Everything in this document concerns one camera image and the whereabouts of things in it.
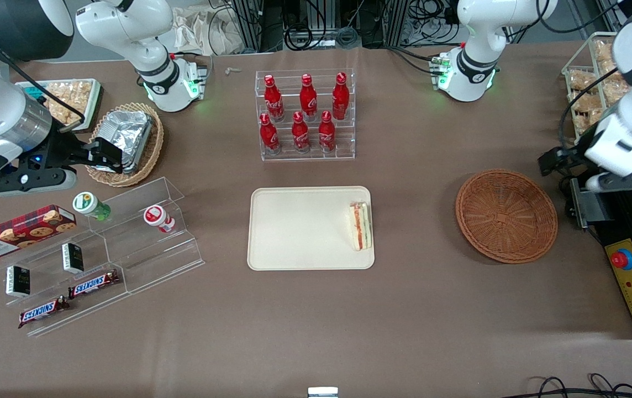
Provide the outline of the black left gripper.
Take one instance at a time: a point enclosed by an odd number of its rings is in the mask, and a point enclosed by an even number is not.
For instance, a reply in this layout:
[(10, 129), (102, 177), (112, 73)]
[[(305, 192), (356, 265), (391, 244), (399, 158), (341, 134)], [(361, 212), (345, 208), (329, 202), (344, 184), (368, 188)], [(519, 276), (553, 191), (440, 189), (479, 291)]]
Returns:
[(586, 173), (594, 171), (594, 162), (586, 157), (588, 145), (557, 146), (538, 157), (541, 176), (558, 171), (562, 164), (562, 173)]

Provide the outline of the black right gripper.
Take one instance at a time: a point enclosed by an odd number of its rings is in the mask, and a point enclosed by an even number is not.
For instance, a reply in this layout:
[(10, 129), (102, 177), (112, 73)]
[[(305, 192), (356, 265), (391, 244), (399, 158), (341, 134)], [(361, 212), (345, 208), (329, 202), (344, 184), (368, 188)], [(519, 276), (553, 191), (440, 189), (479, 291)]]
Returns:
[(123, 151), (104, 138), (94, 138), (91, 153), (73, 133), (51, 133), (36, 147), (36, 163), (43, 168), (88, 165), (108, 173), (124, 173)]

